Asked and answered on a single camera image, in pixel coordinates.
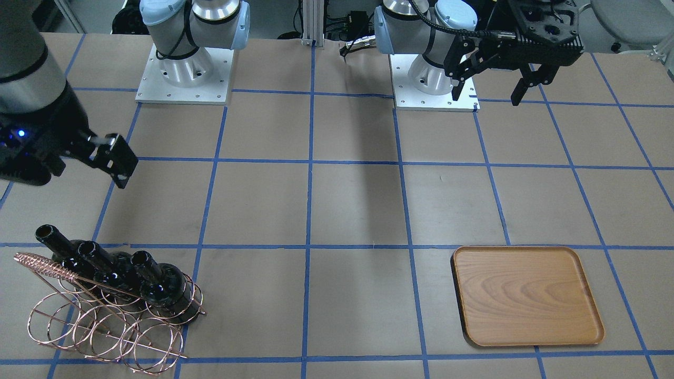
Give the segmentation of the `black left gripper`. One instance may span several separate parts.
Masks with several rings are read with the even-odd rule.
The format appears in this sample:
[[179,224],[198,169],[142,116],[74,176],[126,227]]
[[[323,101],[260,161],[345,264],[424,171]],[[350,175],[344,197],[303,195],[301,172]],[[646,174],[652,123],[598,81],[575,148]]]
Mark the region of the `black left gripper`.
[[[457,101],[465,82],[489,68],[519,68],[521,78],[511,94],[520,105],[529,88],[549,85],[560,66],[572,65],[583,53],[579,6],[574,1],[472,1],[479,31],[515,33],[513,40],[454,38],[443,60],[445,76]],[[541,65],[533,70],[529,64]]]

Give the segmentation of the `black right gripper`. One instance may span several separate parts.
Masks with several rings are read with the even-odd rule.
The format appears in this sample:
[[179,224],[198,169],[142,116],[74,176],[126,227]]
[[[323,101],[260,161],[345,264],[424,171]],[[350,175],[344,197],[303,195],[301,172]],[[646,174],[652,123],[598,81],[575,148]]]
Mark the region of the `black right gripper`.
[[24,114],[2,114],[2,179],[45,185],[62,175],[63,156],[104,171],[120,189],[127,187],[138,164],[123,136],[93,134],[69,83],[50,105]]

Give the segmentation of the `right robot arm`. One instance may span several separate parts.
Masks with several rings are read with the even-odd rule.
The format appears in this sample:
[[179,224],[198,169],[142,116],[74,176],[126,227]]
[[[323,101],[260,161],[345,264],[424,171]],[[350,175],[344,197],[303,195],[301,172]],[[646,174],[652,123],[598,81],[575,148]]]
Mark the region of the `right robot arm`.
[[74,158],[125,188],[138,158],[124,137],[98,136],[24,1],[1,2],[1,177],[43,186]]

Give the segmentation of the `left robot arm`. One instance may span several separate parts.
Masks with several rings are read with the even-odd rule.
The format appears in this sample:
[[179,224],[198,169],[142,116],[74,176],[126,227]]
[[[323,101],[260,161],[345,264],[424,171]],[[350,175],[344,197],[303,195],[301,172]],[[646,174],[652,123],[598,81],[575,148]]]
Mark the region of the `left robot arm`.
[[579,14],[573,1],[382,1],[373,26],[381,53],[414,55],[417,91],[458,100],[474,75],[519,71],[518,106],[582,55]]

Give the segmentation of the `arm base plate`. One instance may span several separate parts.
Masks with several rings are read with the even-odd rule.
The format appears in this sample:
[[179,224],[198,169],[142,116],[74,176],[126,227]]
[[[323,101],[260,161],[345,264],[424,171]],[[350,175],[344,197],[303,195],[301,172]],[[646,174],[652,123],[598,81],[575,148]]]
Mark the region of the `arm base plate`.
[[144,104],[226,105],[234,57],[233,50],[200,48],[183,60],[159,60],[152,46],[135,100]]
[[453,80],[421,54],[389,55],[395,108],[402,111],[477,112],[481,106],[473,80],[467,79],[457,100]]

